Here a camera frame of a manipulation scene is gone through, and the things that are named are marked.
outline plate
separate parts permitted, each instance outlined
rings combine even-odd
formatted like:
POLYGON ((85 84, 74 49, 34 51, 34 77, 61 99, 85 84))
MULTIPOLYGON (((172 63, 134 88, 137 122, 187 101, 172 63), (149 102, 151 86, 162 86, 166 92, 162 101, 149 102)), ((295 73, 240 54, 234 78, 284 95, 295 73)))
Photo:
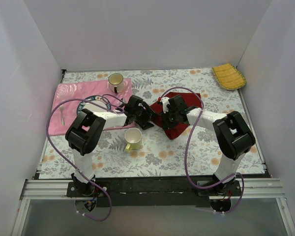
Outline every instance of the plate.
MULTIPOLYGON (((110 101, 107 98, 104 98, 102 96, 93 95, 93 96, 85 98, 85 100, 94 102, 95 104, 98 104, 102 107, 107 107, 107 109, 112 108, 112 106, 110 104, 105 103, 105 102, 110 103, 110 101)), ((87 102, 80 102, 80 104, 78 105, 78 108, 77 108, 77 114, 80 113, 80 111, 84 108, 90 110, 91 112, 105 112, 106 111, 100 107, 94 106, 93 104, 90 104, 87 102)))

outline mug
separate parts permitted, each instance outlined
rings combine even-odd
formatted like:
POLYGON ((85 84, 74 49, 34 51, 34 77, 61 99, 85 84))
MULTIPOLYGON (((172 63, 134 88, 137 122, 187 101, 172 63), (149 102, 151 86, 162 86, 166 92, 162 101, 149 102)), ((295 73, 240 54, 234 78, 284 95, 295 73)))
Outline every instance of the mug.
POLYGON ((142 144, 142 133, 138 128, 130 128, 124 134, 127 141, 126 151, 140 149, 142 144))
POLYGON ((115 73, 110 75, 108 77, 108 83, 110 89, 115 93, 119 93, 124 90, 123 76, 121 74, 115 73))

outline white backdrop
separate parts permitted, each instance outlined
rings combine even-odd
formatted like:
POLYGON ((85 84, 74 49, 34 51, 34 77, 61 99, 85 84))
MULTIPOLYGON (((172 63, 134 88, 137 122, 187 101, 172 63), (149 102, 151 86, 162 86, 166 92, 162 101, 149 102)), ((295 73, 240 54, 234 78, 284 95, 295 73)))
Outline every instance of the white backdrop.
POLYGON ((271 3, 238 67, 266 165, 295 223, 295 0, 271 3))
POLYGON ((237 65, 271 0, 24 0, 61 69, 237 65))
POLYGON ((22 0, 0 0, 0 236, 35 174, 61 70, 22 0))

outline fork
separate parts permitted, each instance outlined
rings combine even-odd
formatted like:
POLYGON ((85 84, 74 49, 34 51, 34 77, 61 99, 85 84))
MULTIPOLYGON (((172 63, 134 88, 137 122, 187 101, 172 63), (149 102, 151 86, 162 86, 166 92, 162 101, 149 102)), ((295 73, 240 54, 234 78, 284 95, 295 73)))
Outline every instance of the fork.
POLYGON ((62 124, 62 126, 64 126, 64 118, 63 118, 63 110, 64 110, 64 106, 63 105, 61 105, 60 107, 59 107, 59 110, 60 110, 60 112, 61 112, 61 124, 62 124))

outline table surface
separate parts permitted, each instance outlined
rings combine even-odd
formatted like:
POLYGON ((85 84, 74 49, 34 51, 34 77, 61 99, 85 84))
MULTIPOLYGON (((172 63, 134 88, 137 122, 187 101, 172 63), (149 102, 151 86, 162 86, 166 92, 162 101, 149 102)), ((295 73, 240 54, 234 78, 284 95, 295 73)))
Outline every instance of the table surface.
MULTIPOLYGON (((169 88, 186 87, 201 94, 205 110, 219 113, 236 110, 248 123, 238 91, 223 89, 216 81, 211 68, 67 72, 63 83, 106 80, 112 73, 120 73, 125 78, 130 77, 133 94, 142 97, 149 105, 169 88)), ((187 92, 182 89, 173 91, 187 92)), ((130 153, 124 151, 125 129, 104 131, 93 151, 93 169, 96 177, 184 176, 184 151, 190 130, 191 127, 188 127, 178 138, 169 140, 162 128, 155 126, 142 131, 141 149, 130 153)), ((73 160, 72 151, 64 135, 52 136, 52 141, 64 155, 73 160)), ((74 169, 55 152, 50 143, 44 151, 39 178, 70 178, 74 169)), ((190 175, 213 174, 219 165, 221 155, 214 132, 196 127, 188 153, 190 175)), ((243 174, 264 173, 256 146, 253 146, 243 158, 238 171, 243 174)))

